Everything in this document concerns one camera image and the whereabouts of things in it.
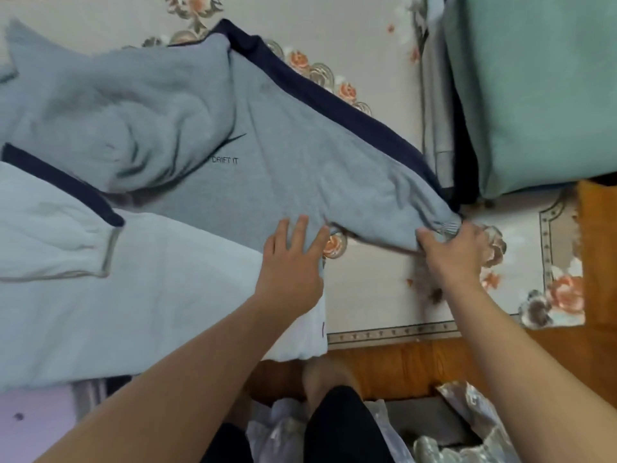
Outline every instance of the orange wooden surface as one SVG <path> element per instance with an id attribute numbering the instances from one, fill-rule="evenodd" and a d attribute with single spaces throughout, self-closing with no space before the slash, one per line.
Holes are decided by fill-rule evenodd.
<path id="1" fill-rule="evenodd" d="M 564 367 L 617 407 L 617 187 L 579 184 L 587 323 L 584 327 L 532 331 L 531 336 Z M 462 338 L 336 350 L 357 375 L 367 398 L 431 395 L 435 385 L 466 380 L 487 393 L 482 374 Z M 264 403 L 302 396 L 299 361 L 261 363 L 249 379 Z"/>

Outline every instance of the sweatshirt sleeve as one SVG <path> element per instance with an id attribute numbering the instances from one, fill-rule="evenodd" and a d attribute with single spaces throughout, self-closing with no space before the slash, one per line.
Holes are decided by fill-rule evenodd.
<path id="1" fill-rule="evenodd" d="M 354 141 L 353 156 L 335 153 L 321 171 L 328 221 L 367 242 L 407 250 L 419 249 L 419 227 L 432 229 L 442 240 L 458 232 L 460 217 L 423 178 L 360 139 Z"/>
<path id="2" fill-rule="evenodd" d="M 20 76 L 26 68 L 33 87 L 43 85 L 11 141 L 100 191 L 181 178 L 233 128 L 229 44 L 220 36 L 195 46 L 82 56 L 47 79 L 32 71 L 37 49 L 17 52 Z"/>

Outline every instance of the dark navy fabric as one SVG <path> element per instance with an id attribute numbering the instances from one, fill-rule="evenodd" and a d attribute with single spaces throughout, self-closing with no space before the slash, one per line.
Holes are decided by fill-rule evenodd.
<path id="1" fill-rule="evenodd" d="M 229 20 L 220 21 L 210 33 L 226 36 L 233 50 L 266 73 L 283 91 L 412 169 L 443 198 L 437 177 L 426 164 L 421 152 L 386 125 L 350 106 L 310 79 L 297 74 L 281 61 L 260 37 L 248 35 Z"/>
<path id="2" fill-rule="evenodd" d="M 2 161 L 29 173 L 30 175 L 45 180 L 51 185 L 68 193 L 88 206 L 92 211 L 103 219 L 107 224 L 114 227 L 124 226 L 122 216 L 113 212 L 112 207 L 98 193 L 96 188 L 82 182 L 52 165 L 28 154 L 12 144 L 5 144 L 2 152 Z"/>

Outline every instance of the gray cloth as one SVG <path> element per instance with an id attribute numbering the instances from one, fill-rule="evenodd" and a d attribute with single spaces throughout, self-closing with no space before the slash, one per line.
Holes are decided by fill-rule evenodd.
<path id="1" fill-rule="evenodd" d="M 406 249 L 419 226 L 458 230 L 413 170 L 282 91 L 220 34 L 95 57 L 48 48 L 19 23 L 7 37 L 29 104 L 8 141 L 123 209 L 258 250 L 301 213 L 307 244 L 324 223 Z"/>

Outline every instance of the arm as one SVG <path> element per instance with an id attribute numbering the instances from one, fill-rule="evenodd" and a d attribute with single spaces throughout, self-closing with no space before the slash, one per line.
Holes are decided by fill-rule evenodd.
<path id="1" fill-rule="evenodd" d="M 322 228 L 303 253 L 308 218 L 289 220 L 264 247 L 255 294 L 87 416 L 38 463 L 193 463 L 208 448 L 244 382 L 278 337 L 323 292 Z"/>
<path id="2" fill-rule="evenodd" d="M 466 222 L 447 244 L 428 230 L 419 230 L 418 239 L 521 459 L 614 461 L 617 411 L 560 366 L 480 285 L 483 233 Z"/>

